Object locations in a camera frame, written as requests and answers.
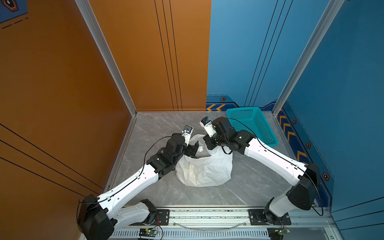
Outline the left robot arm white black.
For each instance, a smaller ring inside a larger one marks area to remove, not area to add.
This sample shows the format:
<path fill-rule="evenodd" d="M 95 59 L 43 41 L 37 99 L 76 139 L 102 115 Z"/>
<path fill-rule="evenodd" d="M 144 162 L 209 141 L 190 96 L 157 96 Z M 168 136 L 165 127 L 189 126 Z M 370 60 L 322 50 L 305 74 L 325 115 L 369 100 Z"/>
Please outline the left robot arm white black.
<path fill-rule="evenodd" d="M 190 135 L 172 134 L 165 147 L 144 160 L 143 167 L 127 180 L 97 197 L 86 196 L 79 202 L 77 225 L 87 240 L 107 240 L 114 230 L 130 224 L 151 224 L 156 207 L 149 200 L 124 208 L 133 197 L 166 174 L 174 171 L 183 156 L 193 157 L 199 143 L 189 144 Z"/>

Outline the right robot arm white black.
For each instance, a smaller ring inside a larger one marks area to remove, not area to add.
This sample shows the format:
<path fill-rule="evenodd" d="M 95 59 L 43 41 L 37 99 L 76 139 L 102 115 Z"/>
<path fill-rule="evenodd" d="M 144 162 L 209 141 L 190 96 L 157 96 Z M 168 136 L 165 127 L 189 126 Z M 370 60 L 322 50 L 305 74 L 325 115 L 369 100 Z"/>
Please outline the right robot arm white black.
<path fill-rule="evenodd" d="M 318 166 L 290 159 L 245 130 L 230 134 L 217 133 L 214 130 L 206 132 L 204 140 L 208 149 L 228 147 L 233 152 L 253 158 L 279 174 L 292 186 L 285 194 L 272 198 L 263 210 L 265 221 L 270 225 L 278 222 L 291 210 L 308 211 L 312 208 L 320 188 Z"/>

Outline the white plastic bag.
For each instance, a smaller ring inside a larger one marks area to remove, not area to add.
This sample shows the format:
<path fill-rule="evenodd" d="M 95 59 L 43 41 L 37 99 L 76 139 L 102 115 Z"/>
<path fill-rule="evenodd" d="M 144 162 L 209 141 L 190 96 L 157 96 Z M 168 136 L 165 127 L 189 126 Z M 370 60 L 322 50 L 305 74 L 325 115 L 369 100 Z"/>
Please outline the white plastic bag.
<path fill-rule="evenodd" d="M 190 144 L 199 144 L 195 157 L 184 155 L 176 166 L 176 176 L 187 187 L 216 187 L 231 179 L 233 154 L 229 148 L 216 147 L 208 150 L 203 135 L 195 135 Z"/>

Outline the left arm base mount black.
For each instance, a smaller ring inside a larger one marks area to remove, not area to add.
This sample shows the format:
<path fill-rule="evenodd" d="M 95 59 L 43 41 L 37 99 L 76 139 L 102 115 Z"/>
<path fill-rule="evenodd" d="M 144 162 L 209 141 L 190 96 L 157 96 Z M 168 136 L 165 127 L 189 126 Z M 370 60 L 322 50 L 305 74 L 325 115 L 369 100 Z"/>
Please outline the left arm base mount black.
<path fill-rule="evenodd" d="M 157 209 L 156 211 L 150 211 L 147 218 L 144 220 L 144 225 L 160 225 L 167 226 L 170 220 L 169 209 Z"/>

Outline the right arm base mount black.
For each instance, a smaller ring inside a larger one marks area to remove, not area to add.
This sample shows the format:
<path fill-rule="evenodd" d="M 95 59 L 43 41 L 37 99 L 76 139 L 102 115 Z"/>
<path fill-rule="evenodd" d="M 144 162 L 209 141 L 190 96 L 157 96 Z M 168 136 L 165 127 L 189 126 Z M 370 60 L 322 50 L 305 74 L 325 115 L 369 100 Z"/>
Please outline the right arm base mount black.
<path fill-rule="evenodd" d="M 282 217 L 277 217 L 272 212 L 265 213 L 262 209 L 250 209 L 248 210 L 248 214 L 252 226 L 280 226 L 281 224 L 290 226 L 292 224 L 288 213 Z"/>

